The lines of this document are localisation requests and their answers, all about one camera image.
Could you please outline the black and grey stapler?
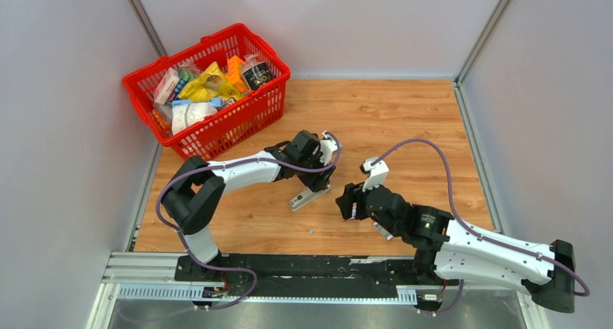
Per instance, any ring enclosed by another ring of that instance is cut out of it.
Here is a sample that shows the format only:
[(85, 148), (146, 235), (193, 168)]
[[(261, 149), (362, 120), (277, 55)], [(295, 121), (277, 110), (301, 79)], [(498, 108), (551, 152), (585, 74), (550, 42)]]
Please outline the black and grey stapler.
[(325, 189), (317, 192), (313, 192), (311, 189), (306, 188), (303, 192), (299, 193), (292, 200), (290, 200), (288, 202), (288, 205), (293, 212), (296, 212), (297, 210), (300, 210), (301, 208), (313, 202), (322, 195), (328, 193), (330, 189), (331, 186), (329, 184), (326, 186)]

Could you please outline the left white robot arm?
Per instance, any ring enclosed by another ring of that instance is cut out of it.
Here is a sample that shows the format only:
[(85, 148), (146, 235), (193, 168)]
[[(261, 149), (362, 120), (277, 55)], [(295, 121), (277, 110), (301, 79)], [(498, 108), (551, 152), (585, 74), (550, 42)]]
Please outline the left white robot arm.
[(221, 271), (220, 250), (210, 222), (223, 195), (255, 184), (297, 177), (305, 189), (288, 205), (297, 211), (330, 191), (330, 177), (340, 158), (341, 143), (331, 132), (321, 136), (300, 131), (247, 157), (205, 161), (195, 155), (184, 161), (161, 190), (155, 204), (158, 219), (179, 235), (193, 271), (202, 281), (214, 281)]

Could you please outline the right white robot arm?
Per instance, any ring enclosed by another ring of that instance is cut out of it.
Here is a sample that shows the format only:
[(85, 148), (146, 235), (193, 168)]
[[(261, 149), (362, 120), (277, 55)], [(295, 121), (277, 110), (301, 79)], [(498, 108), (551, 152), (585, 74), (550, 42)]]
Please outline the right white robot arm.
[(575, 311), (574, 248), (556, 239), (525, 242), (460, 222), (447, 211), (411, 204), (384, 186), (347, 184), (335, 200), (344, 220), (371, 219), (416, 249), (412, 273), (421, 284), (443, 280), (500, 286), (527, 294), (555, 312)]

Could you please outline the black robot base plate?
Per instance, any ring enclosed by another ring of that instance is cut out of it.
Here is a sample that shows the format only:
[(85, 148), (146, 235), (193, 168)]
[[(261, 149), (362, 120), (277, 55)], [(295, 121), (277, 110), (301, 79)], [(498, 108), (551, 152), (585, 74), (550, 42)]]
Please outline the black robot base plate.
[(211, 268), (180, 256), (178, 282), (203, 284), (202, 297), (227, 299), (391, 299), (398, 290), (458, 286), (457, 280), (418, 275), (412, 257), (227, 254)]

